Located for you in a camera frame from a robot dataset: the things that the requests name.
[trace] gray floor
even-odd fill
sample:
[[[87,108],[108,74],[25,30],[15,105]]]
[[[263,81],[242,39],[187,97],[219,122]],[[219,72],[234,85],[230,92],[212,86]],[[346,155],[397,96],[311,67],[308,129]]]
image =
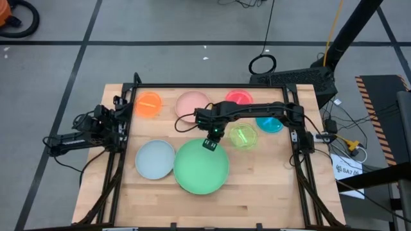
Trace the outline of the gray floor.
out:
[[[31,0],[41,24],[21,41],[82,41],[97,0]],[[344,1],[335,35],[359,1]],[[218,5],[216,0],[103,0],[90,41],[207,41],[263,40],[270,3],[243,9],[238,4]],[[277,0],[268,39],[271,41],[326,41],[339,1]],[[390,0],[382,10],[399,42],[410,42],[411,2]],[[25,9],[16,16],[29,19]],[[374,15],[356,41],[390,42],[378,15]],[[78,46],[0,45],[0,224],[13,230],[43,151],[41,138],[48,135],[70,77],[76,77],[59,133],[70,132],[74,116],[100,102],[106,83],[132,81],[137,71],[146,83],[247,83],[248,63],[261,46],[87,46],[78,72],[73,65]],[[324,52],[324,46],[270,46],[277,70],[308,67]],[[411,47],[401,47],[411,60]],[[264,61],[256,64],[264,71]],[[400,74],[406,77],[392,46],[350,47],[335,71],[337,97],[359,118],[367,115],[354,77]],[[344,116],[334,108],[333,113]],[[380,145],[370,123],[362,124],[368,136],[367,165],[385,167]],[[363,140],[352,129],[343,135]],[[85,164],[87,151],[74,151],[59,160],[77,168]],[[78,194],[78,173],[50,159],[41,180],[25,228],[69,225]],[[387,223],[346,214],[358,228],[388,229]]]

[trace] orange striped edge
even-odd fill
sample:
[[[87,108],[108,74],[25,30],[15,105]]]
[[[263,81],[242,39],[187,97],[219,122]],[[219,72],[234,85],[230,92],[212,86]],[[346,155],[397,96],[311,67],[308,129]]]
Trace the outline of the orange striped edge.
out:
[[[367,109],[368,115],[370,116],[372,126],[374,127],[374,131],[377,135],[378,141],[380,142],[381,149],[384,153],[385,160],[389,166],[396,165],[396,161],[394,160],[394,156],[392,155],[389,143],[387,142],[387,138],[384,135],[384,131],[381,127],[380,122],[378,121],[378,117],[375,115],[374,106],[372,105],[372,101],[370,96],[368,95],[367,89],[361,79],[361,77],[356,76],[355,81],[357,83],[358,90],[361,93],[362,100],[364,102],[365,108]]]
[[[405,82],[404,78],[402,76],[400,76],[399,74],[397,74],[397,76],[399,77],[399,79],[403,82],[403,85],[405,87],[405,90],[409,91],[410,89],[407,86],[407,83]]]

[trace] black floor line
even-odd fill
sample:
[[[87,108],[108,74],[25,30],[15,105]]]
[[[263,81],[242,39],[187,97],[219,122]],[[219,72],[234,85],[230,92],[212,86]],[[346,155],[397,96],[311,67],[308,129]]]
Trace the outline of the black floor line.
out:
[[[381,9],[381,7],[379,7],[377,9],[377,13],[378,13],[378,16],[380,16],[381,22],[383,23],[384,29],[387,32],[388,38],[390,39],[390,41],[392,43],[392,46],[393,46],[394,50],[396,51],[398,60],[401,64],[401,66],[404,69],[404,73],[407,76],[409,82],[411,82],[410,66],[408,65],[408,62],[405,59],[404,54],[403,54],[403,52],[400,48],[400,43],[397,42],[397,39],[395,38],[394,33],[392,32],[391,27],[388,24],[387,18],[385,18],[385,15],[384,15],[383,10]]]
[[[92,28],[94,27],[94,23],[96,22],[96,18],[97,18],[98,12],[100,10],[101,2],[102,2],[102,0],[97,0],[96,6],[94,7],[94,11],[92,13],[89,25],[87,27],[87,30],[86,30],[84,38],[83,38],[83,44],[80,47],[80,50],[79,50],[79,52],[77,54],[77,57],[76,57],[76,61],[74,62],[73,69],[71,71],[69,80],[67,82],[66,89],[63,93],[62,100],[60,102],[60,106],[58,107],[57,115],[54,119],[53,126],[51,127],[51,131],[50,131],[49,136],[54,136],[54,135],[57,134],[58,128],[60,127],[60,123],[62,122],[63,114],[64,114],[64,111],[66,110],[67,102],[69,101],[70,93],[73,89],[74,82],[76,81],[77,72],[78,72],[78,70],[80,68],[80,65],[82,63],[83,56],[84,56],[84,53],[85,53],[85,49],[87,47],[87,41],[89,41],[89,39],[90,39]],[[32,183],[30,185],[30,189],[28,191],[27,197],[24,201],[22,210],[20,212],[19,219],[17,220],[17,224],[15,226],[15,231],[23,230],[24,226],[26,225],[28,216],[30,214],[31,206],[33,205],[34,199],[35,199],[37,191],[39,189],[41,179],[43,177],[44,170],[46,169],[46,165],[47,165],[48,160],[49,160],[49,156],[47,154],[47,150],[46,150],[46,147],[45,147],[44,150],[43,150],[42,156],[40,158],[39,165],[37,166],[37,170],[35,172],[34,179],[33,179]]]
[[[81,46],[83,41],[22,41],[0,40],[3,46]],[[88,46],[262,46],[264,41],[87,41]],[[268,46],[325,46],[326,42],[267,41]],[[356,47],[391,46],[391,42],[353,42]]]

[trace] wooden tabletop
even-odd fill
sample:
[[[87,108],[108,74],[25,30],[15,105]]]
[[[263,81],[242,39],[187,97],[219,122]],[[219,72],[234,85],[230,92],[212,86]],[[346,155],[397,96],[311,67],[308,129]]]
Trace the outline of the wooden tabletop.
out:
[[[300,105],[305,114],[322,130],[322,123],[312,85],[298,85]],[[289,131],[279,133],[261,131],[255,119],[240,119],[229,123],[226,131],[238,123],[251,124],[258,134],[256,145],[251,150],[235,148],[229,138],[220,144],[230,161],[230,173],[226,183],[209,195],[194,195],[176,183],[173,173],[160,180],[147,180],[136,171],[134,160],[138,149],[153,139],[169,142],[178,150],[185,142],[204,138],[207,132],[198,129],[186,133],[174,130],[177,119],[174,105],[177,98],[189,90],[200,90],[213,103],[223,101],[232,89],[138,89],[156,92],[162,98],[162,110],[154,119],[145,119],[133,114],[127,157],[121,183],[116,226],[169,227],[176,222],[178,227],[233,227],[255,228],[262,223],[265,228],[304,228],[301,203],[295,177],[295,169],[288,163],[292,154]],[[283,101],[280,89],[244,89],[254,103]],[[112,98],[121,94],[121,85],[106,85],[101,103],[114,108]],[[193,124],[181,122],[179,129]],[[306,121],[307,129],[314,132]],[[328,153],[325,144],[315,148]],[[92,148],[89,159],[102,148]],[[101,194],[108,154],[96,159],[86,170],[80,188],[73,222],[82,219]],[[323,153],[311,155],[318,195],[327,208],[342,223],[345,223],[340,197],[334,179],[330,159]],[[307,196],[311,223],[315,224],[312,202]],[[107,200],[105,221],[108,221],[111,197]]]

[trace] white cable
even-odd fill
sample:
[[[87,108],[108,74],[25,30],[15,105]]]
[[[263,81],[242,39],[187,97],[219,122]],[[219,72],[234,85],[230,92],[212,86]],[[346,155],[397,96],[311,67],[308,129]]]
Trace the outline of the white cable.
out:
[[[365,158],[364,158],[362,161],[359,161],[359,160],[354,159],[354,158],[351,157],[350,155],[348,155],[345,151],[341,150],[338,146],[336,146],[336,145],[334,145],[334,144],[331,144],[331,145],[332,145],[332,147],[334,147],[334,148],[336,148],[338,151],[340,151],[342,154],[344,154],[346,157],[350,158],[351,160],[353,160],[353,161],[355,161],[355,162],[358,162],[358,163],[360,163],[360,164],[363,164],[363,163],[367,160],[367,151],[366,151],[364,148],[362,148],[362,147],[359,147],[359,146],[356,147],[356,149],[361,149],[361,150],[364,151],[364,153],[365,153]]]

